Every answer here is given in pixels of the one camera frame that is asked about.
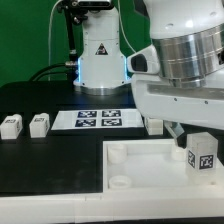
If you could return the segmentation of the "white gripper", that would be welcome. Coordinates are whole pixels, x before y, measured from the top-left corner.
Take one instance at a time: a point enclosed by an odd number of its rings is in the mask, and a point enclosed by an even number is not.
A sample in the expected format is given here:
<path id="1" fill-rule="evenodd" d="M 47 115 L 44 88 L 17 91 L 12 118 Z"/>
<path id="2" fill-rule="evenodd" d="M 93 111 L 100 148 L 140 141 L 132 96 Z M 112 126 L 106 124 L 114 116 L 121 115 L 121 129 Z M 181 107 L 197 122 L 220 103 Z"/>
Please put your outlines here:
<path id="1" fill-rule="evenodd" d="M 159 76 L 160 64 L 153 45 L 127 58 L 133 73 L 131 89 L 143 117 L 166 121 L 165 128 L 180 147 L 180 123 L 224 130 L 224 68 L 205 77 L 201 88 L 175 88 Z"/>

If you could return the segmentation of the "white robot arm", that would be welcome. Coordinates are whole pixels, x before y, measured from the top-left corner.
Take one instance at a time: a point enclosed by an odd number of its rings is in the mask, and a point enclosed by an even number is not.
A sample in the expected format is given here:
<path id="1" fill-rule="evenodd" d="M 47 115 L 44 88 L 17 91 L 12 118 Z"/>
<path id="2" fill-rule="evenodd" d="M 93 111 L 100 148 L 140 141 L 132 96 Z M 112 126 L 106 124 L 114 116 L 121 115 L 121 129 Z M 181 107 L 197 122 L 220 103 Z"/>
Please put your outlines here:
<path id="1" fill-rule="evenodd" d="M 150 19 L 151 44 L 122 59 L 112 0 L 77 0 L 87 16 L 76 88 L 95 95 L 122 85 L 127 67 L 136 108 L 170 132 L 183 124 L 224 130 L 224 0 L 134 0 Z"/>

